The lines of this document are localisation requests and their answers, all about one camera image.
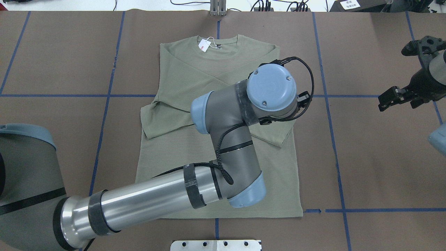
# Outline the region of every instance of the blue tape line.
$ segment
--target blue tape line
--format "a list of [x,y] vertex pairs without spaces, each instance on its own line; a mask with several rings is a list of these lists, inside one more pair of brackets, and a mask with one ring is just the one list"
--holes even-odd
[[322,213],[320,209],[307,209],[304,213]]
[[377,98],[379,95],[328,95],[329,98]]
[[220,240],[220,233],[219,233],[219,219],[215,218],[215,239]]
[[28,14],[26,15],[25,23],[23,24],[22,32],[20,32],[19,39],[17,40],[16,48],[14,48],[14,52],[12,53],[11,60],[9,61],[8,68],[4,75],[3,82],[0,87],[0,94],[3,92],[4,86],[6,85],[6,80],[8,79],[9,71],[11,70],[11,66],[14,61],[14,58],[16,57],[17,49],[19,48],[20,42],[22,41],[23,33],[25,32],[25,28],[26,28],[26,25],[28,24],[30,15],[31,15],[31,12],[28,11]]
[[107,94],[2,94],[2,97],[107,97]]
[[326,213],[382,213],[382,212],[446,212],[446,208],[364,208],[326,209]]
[[[410,17],[409,17],[408,11],[406,11],[406,19],[407,19],[407,25],[409,26],[410,36],[412,37],[412,40],[415,40],[415,36],[413,35],[412,24],[410,23]],[[435,101],[432,101],[432,102],[434,103],[434,108],[435,108],[435,112],[437,113],[438,121],[440,122],[440,125],[443,125],[442,116],[440,114],[440,111],[438,110],[437,102],[435,102]]]
[[[318,28],[316,25],[316,16],[315,16],[314,12],[312,13],[312,15],[313,15],[314,35],[316,37],[316,46],[318,48],[319,66],[321,68],[322,85],[324,87],[325,105],[326,105],[327,115],[328,115],[328,124],[330,126],[331,144],[333,147],[334,156],[335,156],[335,160],[336,160],[336,171],[338,173],[339,195],[341,198],[342,209],[345,209],[344,192],[343,192],[343,188],[342,188],[341,172],[339,170],[339,162],[338,162],[338,152],[336,150],[335,136],[333,133],[333,124],[331,122],[330,106],[328,104],[328,93],[327,93],[327,86],[325,83],[324,67],[322,66],[322,56],[321,56],[321,48],[319,45]],[[350,231],[348,230],[347,214],[345,212],[343,212],[343,219],[344,219],[345,236],[347,239],[347,248],[348,248],[348,251],[351,251]]]
[[433,101],[433,103],[434,103],[435,112],[437,113],[438,120],[440,121],[440,125],[443,125],[443,119],[442,119],[442,116],[440,115],[440,111],[438,110],[437,102]]
[[82,97],[121,97],[121,98],[140,98],[140,97],[155,97],[156,94],[0,94],[2,97],[68,97],[68,98],[82,98]]
[[217,39],[220,39],[220,21],[221,20],[217,21]]
[[115,61],[113,63],[113,69],[111,70],[110,84],[108,86],[107,101],[105,102],[104,116],[102,118],[102,125],[101,125],[101,133],[99,134],[98,149],[96,150],[95,166],[93,168],[93,174],[91,176],[91,183],[90,183],[90,191],[88,193],[89,196],[91,196],[93,194],[93,188],[95,187],[96,172],[98,170],[98,162],[99,162],[99,152],[101,151],[102,138],[104,135],[105,119],[107,117],[108,104],[110,102],[110,96],[111,96],[112,87],[113,87],[113,78],[115,77],[116,61],[118,60],[119,44],[121,42],[121,34],[122,34],[122,27],[124,26],[124,18],[125,18],[125,12],[122,12],[121,27],[119,29],[118,42],[116,44]]
[[407,24],[409,25],[410,36],[412,37],[412,40],[415,40],[415,37],[413,35],[413,31],[412,31],[412,25],[410,24],[410,17],[409,17],[409,12],[408,11],[406,11],[406,19],[407,19]]
[[155,97],[156,94],[111,94],[110,97],[120,98],[142,98],[142,97]]

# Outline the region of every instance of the metal plate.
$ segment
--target metal plate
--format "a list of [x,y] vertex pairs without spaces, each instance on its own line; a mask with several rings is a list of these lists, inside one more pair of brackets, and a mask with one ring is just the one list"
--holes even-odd
[[262,251],[261,240],[174,241],[170,251]]

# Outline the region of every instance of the aluminum tube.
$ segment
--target aluminum tube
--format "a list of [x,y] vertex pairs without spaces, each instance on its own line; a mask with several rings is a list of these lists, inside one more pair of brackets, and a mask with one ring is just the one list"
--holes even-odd
[[[210,168],[196,167],[195,174],[205,203],[219,200]],[[192,208],[182,170],[107,191],[101,205],[108,226],[115,231]]]
[[69,197],[62,208],[61,227],[66,242],[75,248],[84,247],[89,239],[97,237],[88,220],[89,197]]

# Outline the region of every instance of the wire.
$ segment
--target wire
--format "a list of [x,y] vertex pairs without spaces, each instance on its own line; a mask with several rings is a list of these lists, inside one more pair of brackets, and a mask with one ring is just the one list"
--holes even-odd
[[91,246],[91,244],[93,243],[94,240],[95,240],[95,238],[91,239],[91,240],[88,242],[87,246],[83,249],[83,251],[87,251],[88,248]]
[[296,4],[296,9],[298,8],[298,6],[299,6],[299,3],[298,2],[296,2],[296,1],[294,1],[294,2],[291,2],[289,5],[288,5],[288,8],[286,9],[286,11],[289,11],[289,8],[291,7],[291,5],[292,4]]
[[175,3],[172,2],[172,0],[170,0],[170,3],[171,3],[171,4],[174,4],[174,5],[185,5],[185,4],[211,4],[211,2],[189,2],[189,3],[183,3],[183,4],[175,4]]
[[297,61],[301,62],[307,68],[308,72],[310,73],[310,77],[311,77],[311,94],[309,97],[310,100],[308,100],[308,103],[306,103],[304,110],[295,117],[291,117],[291,118],[261,117],[261,118],[259,118],[259,121],[292,121],[292,120],[295,120],[295,119],[299,118],[300,116],[304,115],[304,113],[308,110],[308,107],[310,106],[311,101],[313,100],[314,77],[313,77],[313,72],[311,71],[311,68],[308,66],[307,63],[305,63],[305,61],[303,61],[302,59],[300,59],[298,57],[286,58],[283,61],[285,61],[285,60],[287,60],[287,63],[290,61],[293,61],[293,60],[297,60]]
[[292,2],[290,2],[290,1],[282,1],[282,0],[273,0],[273,1],[276,1],[276,2],[283,2],[283,3],[292,3]]
[[308,11],[308,5],[306,4],[309,0],[307,0],[306,2],[304,2],[304,0],[302,0],[302,2],[299,3],[299,7],[296,8],[294,11],[297,12],[304,12],[304,11]]
[[235,130],[235,129],[237,129],[237,128],[240,128],[240,127],[242,127],[242,126],[246,126],[245,122],[242,122],[242,123],[239,123],[239,124],[234,125],[234,126],[231,127],[230,129],[228,129],[227,131],[225,131],[224,133],[222,133],[222,135],[220,135],[219,143],[217,144],[217,149],[215,150],[215,156],[217,157],[217,163],[218,163],[219,167],[223,168],[223,166],[222,166],[222,159],[221,159],[221,155],[220,155],[220,150],[221,150],[221,147],[222,147],[222,143],[223,143],[223,139],[224,139],[224,137],[225,137],[228,133],[230,133],[230,132],[232,132],[233,130]]
[[255,3],[252,5],[250,11],[252,11],[252,10],[254,9],[254,7],[256,6],[257,3],[259,3],[259,11],[260,11],[260,2],[262,2],[262,4],[263,4],[263,0],[257,0],[257,2],[255,2]]
[[[222,173],[223,178],[225,179],[225,181],[228,184],[230,184],[230,185],[234,184],[234,180],[231,177],[231,175],[221,165],[219,166],[219,165],[216,165],[216,164],[213,164],[213,163],[206,163],[206,162],[199,162],[199,163],[193,163],[193,164],[194,164],[194,167],[203,166],[203,167],[210,167],[210,168],[218,169]],[[184,169],[184,166],[176,167],[176,168],[168,170],[168,171],[166,171],[164,173],[158,174],[155,177],[166,175],[166,174],[169,174],[169,173],[172,173],[172,172],[175,172],[175,171],[178,171],[178,170],[182,170],[182,169]]]

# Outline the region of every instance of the white label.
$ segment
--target white label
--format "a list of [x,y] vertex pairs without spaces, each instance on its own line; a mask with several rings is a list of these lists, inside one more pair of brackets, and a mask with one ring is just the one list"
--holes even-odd
[[206,39],[202,39],[200,41],[200,43],[198,44],[198,47],[200,48],[200,50],[206,52],[207,48],[209,48],[209,45],[211,44],[210,41],[207,41]]
[[345,10],[361,7],[361,5],[356,0],[343,1],[340,2],[340,4],[342,5],[342,8],[344,8]]

